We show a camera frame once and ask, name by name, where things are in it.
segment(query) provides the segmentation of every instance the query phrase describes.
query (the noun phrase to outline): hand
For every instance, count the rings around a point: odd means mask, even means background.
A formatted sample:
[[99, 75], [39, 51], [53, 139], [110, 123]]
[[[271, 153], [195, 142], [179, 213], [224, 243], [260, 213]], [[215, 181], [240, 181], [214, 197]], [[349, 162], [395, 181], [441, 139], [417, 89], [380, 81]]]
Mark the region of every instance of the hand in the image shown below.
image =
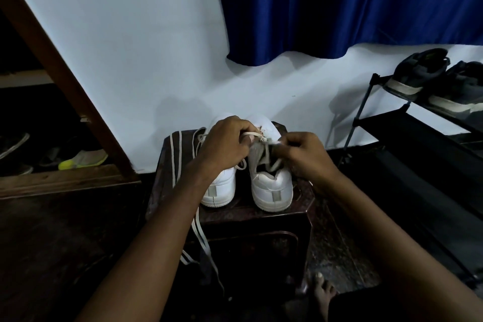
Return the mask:
[[281, 137], [273, 153], [285, 159], [292, 171], [312, 182], [315, 189], [324, 188], [343, 176], [327, 154], [324, 145], [314, 133], [287, 133]]
[[221, 171], [236, 166], [248, 155], [253, 137], [245, 136], [240, 142], [242, 132], [260, 131], [247, 120], [230, 116], [218, 121], [208, 133], [196, 157], [208, 163], [218, 176]]

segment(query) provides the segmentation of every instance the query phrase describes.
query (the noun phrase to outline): bare foot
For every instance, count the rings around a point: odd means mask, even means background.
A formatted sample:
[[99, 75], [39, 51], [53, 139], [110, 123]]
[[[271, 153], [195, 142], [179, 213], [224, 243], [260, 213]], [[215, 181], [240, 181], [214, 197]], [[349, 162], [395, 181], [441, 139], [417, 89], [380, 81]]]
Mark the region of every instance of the bare foot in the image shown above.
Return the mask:
[[337, 295], [337, 290], [335, 290], [334, 284], [324, 280], [324, 276], [320, 272], [315, 275], [314, 295], [319, 305], [320, 314], [322, 314], [324, 321], [328, 322], [329, 303]]

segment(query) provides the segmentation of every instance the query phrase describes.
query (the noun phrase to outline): black sneaker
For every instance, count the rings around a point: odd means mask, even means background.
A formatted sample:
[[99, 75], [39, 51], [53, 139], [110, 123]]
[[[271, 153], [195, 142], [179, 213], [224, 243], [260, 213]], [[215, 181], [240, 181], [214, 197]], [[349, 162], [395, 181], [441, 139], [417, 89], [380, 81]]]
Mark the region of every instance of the black sneaker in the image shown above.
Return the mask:
[[29, 134], [0, 136], [0, 159], [5, 158], [15, 149], [20, 147], [30, 137]]
[[452, 113], [483, 111], [483, 64], [460, 61], [446, 72], [428, 101]]
[[415, 99], [429, 82], [444, 74], [450, 64], [447, 53], [446, 49], [431, 49], [405, 58], [385, 86], [409, 99]]

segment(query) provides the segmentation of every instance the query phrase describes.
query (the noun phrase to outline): white sneaker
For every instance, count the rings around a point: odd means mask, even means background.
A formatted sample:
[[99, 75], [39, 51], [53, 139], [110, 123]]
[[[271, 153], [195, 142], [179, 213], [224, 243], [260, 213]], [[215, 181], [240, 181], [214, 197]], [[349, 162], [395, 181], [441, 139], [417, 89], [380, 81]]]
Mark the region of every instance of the white sneaker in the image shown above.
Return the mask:
[[294, 195], [292, 175], [283, 167], [281, 160], [270, 163], [269, 146], [278, 144], [281, 135], [274, 124], [260, 114], [247, 117], [261, 132], [248, 154], [248, 167], [252, 179], [252, 195], [255, 204], [262, 210], [276, 212], [287, 209]]
[[[226, 113], [215, 117], [205, 132], [199, 136], [200, 144], [202, 145], [205, 137], [218, 121], [230, 116], [233, 115]], [[219, 208], [227, 205], [231, 200], [233, 200], [233, 197], [235, 196], [235, 172], [235, 167], [222, 171], [205, 192], [202, 204], [210, 208]]]

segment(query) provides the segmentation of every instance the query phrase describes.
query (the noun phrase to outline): blue curtain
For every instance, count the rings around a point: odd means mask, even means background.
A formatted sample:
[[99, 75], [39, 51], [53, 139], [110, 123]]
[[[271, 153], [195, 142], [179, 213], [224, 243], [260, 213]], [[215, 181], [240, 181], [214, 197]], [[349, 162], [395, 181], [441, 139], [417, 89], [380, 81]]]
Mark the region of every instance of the blue curtain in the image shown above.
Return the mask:
[[483, 0], [221, 0], [230, 52], [263, 65], [284, 51], [335, 59], [360, 42], [483, 45]]

